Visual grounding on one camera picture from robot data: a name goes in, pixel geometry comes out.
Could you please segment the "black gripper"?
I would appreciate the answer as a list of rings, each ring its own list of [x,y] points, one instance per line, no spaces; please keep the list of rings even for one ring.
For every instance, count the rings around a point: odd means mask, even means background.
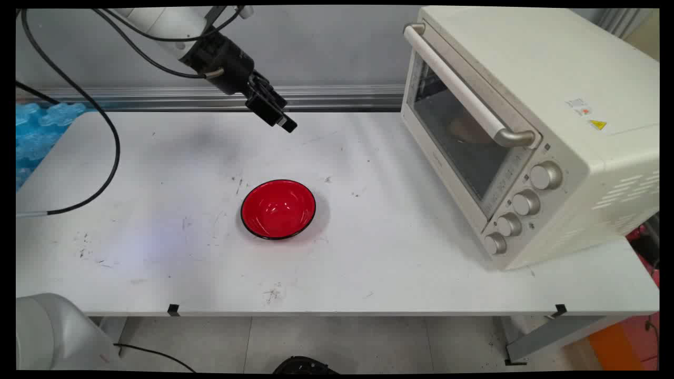
[[[244,94],[246,107],[269,126],[277,125],[287,132],[297,128],[284,112],[287,101],[255,69],[253,58],[221,33],[195,41],[179,61],[198,74],[221,72],[206,80],[226,95]]]

